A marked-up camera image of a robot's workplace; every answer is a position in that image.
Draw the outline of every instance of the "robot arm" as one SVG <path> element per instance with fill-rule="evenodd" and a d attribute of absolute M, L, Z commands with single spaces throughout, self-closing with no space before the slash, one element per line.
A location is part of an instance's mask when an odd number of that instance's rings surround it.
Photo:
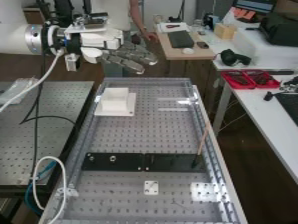
<path fill-rule="evenodd" d="M 143 64 L 155 65 L 156 56 L 145 48 L 124 42 L 123 31 L 109 28 L 108 20 L 107 13 L 95 13 L 75 18 L 67 29 L 51 22 L 44 26 L 28 25 L 20 2 L 0 0 L 0 53 L 40 55 L 44 51 L 56 55 L 62 49 L 68 71 L 79 69 L 83 56 L 91 63 L 113 63 L 143 74 Z"/>

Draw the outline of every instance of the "small white box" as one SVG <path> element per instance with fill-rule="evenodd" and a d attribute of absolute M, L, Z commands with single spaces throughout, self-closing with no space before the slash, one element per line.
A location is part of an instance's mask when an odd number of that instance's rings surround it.
<path fill-rule="evenodd" d="M 101 97 L 104 111 L 128 110 L 128 88 L 107 88 Z"/>
<path fill-rule="evenodd" d="M 107 88 L 97 96 L 96 116 L 135 116 L 137 94 L 129 93 L 129 88 Z"/>

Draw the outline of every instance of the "red object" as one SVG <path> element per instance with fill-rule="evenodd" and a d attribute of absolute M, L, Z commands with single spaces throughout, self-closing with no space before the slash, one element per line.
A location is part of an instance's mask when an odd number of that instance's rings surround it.
<path fill-rule="evenodd" d="M 234 89 L 254 89 L 256 83 L 249 76 L 238 70 L 224 71 L 221 73 L 224 79 Z"/>
<path fill-rule="evenodd" d="M 262 70 L 245 70 L 245 75 L 252 79 L 257 88 L 261 89 L 277 89 L 281 83 Z"/>
<path fill-rule="evenodd" d="M 167 25 L 167 28 L 172 29 L 172 28 L 177 28 L 180 27 L 180 25 Z"/>

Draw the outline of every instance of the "stick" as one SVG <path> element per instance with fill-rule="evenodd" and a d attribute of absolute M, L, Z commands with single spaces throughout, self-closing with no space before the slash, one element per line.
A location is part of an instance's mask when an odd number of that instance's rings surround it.
<path fill-rule="evenodd" d="M 199 156 L 203 153 L 203 146 L 204 146 L 204 143 L 205 143 L 205 139 L 208 137 L 211 126 L 212 125 L 211 125 L 211 121 L 209 121 L 208 124 L 207 124 L 207 128 L 205 128 L 205 132 L 204 132 L 204 135 L 203 135 L 203 138 L 201 138 L 201 142 L 200 142 L 199 153 L 197 153 Z"/>

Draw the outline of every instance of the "floor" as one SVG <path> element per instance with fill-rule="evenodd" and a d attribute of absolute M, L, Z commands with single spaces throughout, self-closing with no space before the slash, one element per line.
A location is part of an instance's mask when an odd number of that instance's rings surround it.
<path fill-rule="evenodd" d="M 167 74 L 168 64 L 161 48 L 159 45 L 151 45 L 149 48 L 159 55 L 160 63 L 147 70 L 144 76 L 180 77 L 183 62 L 172 63 L 172 73 Z M 16 78 L 38 76 L 40 62 L 42 58 L 39 56 L 0 55 L 0 81 L 14 81 Z M 200 66 L 207 67 L 200 74 L 196 72 L 199 71 L 196 66 L 196 63 L 188 65 L 189 71 L 185 76 L 192 78 L 193 83 L 200 87 L 200 91 L 204 92 L 208 79 L 208 72 L 204 71 L 212 69 L 211 62 L 200 64 Z M 84 62 L 79 72 L 67 72 L 64 60 L 60 59 L 48 80 L 95 81 L 96 89 L 103 78 L 100 65 Z M 229 123 L 242 113 L 244 109 L 236 104 L 226 113 L 225 122 Z M 245 116 L 221 131 L 219 142 L 249 223 L 298 223 L 297 184 L 292 180 L 249 116 Z M 16 219 L 14 223 L 35 223 L 28 220 L 28 210 L 24 210 L 23 213 L 26 214 L 24 218 Z"/>

